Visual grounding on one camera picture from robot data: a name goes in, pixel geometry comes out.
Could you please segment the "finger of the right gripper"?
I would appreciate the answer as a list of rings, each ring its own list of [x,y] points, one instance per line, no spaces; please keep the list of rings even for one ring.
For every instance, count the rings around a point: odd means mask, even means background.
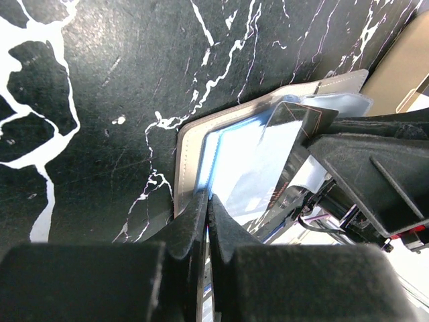
[[[343,117],[304,142],[384,237],[428,224],[428,111]]]

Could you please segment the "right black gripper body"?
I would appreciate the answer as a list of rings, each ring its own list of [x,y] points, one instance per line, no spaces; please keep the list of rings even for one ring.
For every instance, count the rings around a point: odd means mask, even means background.
[[[342,244],[374,244],[387,253],[393,250],[394,240],[417,254],[428,248],[427,224],[383,237],[333,179],[324,182],[317,193],[307,193],[294,218],[302,227],[327,233]]]

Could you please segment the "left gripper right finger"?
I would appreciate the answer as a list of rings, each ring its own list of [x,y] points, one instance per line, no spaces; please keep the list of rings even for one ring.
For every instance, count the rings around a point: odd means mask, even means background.
[[[373,246],[265,245],[208,202],[215,321],[415,321]]]

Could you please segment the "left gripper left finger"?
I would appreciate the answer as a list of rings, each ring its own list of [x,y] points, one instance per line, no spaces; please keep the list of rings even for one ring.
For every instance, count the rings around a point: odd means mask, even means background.
[[[208,195],[141,243],[21,244],[1,262],[2,321],[200,321]]]

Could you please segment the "grey card holder wallet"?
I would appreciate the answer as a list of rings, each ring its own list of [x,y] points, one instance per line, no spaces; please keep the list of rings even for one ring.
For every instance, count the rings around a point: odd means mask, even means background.
[[[272,103],[275,99],[286,95],[359,93],[368,74],[368,70],[361,69],[309,83],[282,86],[259,98],[211,113],[186,124],[178,133],[174,179],[174,216],[177,217],[183,212],[192,197],[203,155],[204,139],[209,132],[262,113],[268,109],[265,106],[266,103]]]

